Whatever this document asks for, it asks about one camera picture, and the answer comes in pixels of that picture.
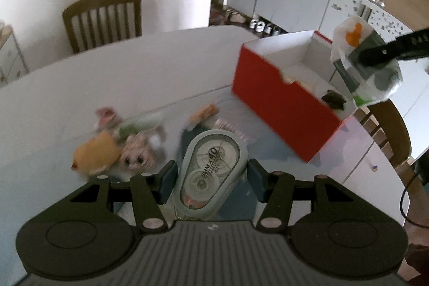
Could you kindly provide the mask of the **yellow plush toy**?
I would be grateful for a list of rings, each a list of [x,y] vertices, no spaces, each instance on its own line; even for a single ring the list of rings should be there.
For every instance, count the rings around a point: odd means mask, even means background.
[[[86,176],[98,176],[120,158],[121,151],[122,148],[117,145],[113,135],[101,131],[76,148],[71,169]]]

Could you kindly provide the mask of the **white grey wipes packet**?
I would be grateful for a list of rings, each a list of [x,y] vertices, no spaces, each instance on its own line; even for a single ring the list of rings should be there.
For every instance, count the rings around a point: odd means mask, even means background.
[[[359,16],[340,23],[332,38],[331,62],[357,107],[384,102],[403,82],[395,59],[385,59],[385,41]]]

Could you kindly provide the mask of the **bagged toothpicks pack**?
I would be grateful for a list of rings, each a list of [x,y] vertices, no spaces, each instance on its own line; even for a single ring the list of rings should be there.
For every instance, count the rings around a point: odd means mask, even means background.
[[[188,119],[186,129],[192,131],[199,123],[203,122],[207,118],[217,114],[219,109],[216,104],[208,104],[194,112]]]

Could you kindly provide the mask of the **dark speckled pouch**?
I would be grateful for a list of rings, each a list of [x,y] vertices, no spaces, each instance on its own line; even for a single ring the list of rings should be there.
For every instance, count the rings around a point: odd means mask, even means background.
[[[341,94],[331,89],[327,90],[327,93],[322,96],[321,100],[332,110],[344,110],[347,103]]]

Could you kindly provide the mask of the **striped cat face plush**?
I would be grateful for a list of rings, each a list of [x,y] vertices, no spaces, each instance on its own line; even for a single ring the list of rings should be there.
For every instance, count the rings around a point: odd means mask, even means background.
[[[164,159],[163,143],[155,133],[132,134],[125,141],[119,163],[133,174],[150,172]]]

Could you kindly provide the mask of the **green white glue stick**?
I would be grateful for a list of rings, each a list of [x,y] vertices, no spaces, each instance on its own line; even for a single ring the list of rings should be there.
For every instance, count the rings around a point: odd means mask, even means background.
[[[124,142],[130,135],[144,133],[148,137],[157,136],[165,141],[164,116],[161,113],[149,113],[127,119],[114,130],[113,136],[119,142]]]

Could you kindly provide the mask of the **red white small tube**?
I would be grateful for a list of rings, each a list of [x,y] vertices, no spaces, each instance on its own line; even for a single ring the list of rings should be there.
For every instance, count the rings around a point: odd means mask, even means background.
[[[110,130],[119,125],[123,119],[112,107],[101,107],[96,109],[97,123],[95,128],[98,131]]]

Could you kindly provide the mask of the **brown chair beside box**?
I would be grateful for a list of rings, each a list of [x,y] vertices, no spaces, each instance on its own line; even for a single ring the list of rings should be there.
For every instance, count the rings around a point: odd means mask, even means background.
[[[390,99],[370,105],[367,109],[369,112],[361,120],[361,125],[368,123],[371,117],[376,120],[377,124],[369,135],[376,141],[377,134],[380,131],[384,133],[385,138],[377,143],[377,146],[383,152],[387,146],[390,147],[390,156],[386,156],[386,158],[392,167],[397,169],[410,158],[412,152],[411,140],[404,120]]]

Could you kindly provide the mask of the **red cardboard shoe box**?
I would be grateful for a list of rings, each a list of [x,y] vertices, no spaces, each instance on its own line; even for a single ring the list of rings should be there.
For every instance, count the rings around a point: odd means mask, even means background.
[[[356,110],[331,50],[322,34],[301,31],[246,42],[239,53],[233,93],[305,162]],[[344,110],[321,100],[328,89],[345,98]]]

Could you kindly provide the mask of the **white shoe pair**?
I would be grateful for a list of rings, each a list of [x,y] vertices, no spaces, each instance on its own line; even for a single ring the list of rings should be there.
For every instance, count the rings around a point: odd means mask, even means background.
[[[251,19],[249,23],[249,29],[256,32],[262,33],[265,30],[266,22],[260,19]]]

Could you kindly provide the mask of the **brown wooden slatted chair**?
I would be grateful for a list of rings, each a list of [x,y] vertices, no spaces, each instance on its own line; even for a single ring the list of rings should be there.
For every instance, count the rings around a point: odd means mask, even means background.
[[[141,5],[142,0],[80,0],[67,7],[62,20],[73,53],[142,36]]]

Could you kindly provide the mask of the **white drawer sideboard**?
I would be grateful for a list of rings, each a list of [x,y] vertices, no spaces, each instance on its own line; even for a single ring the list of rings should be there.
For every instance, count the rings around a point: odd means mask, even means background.
[[[0,71],[1,88],[29,74],[11,25],[1,29]]]

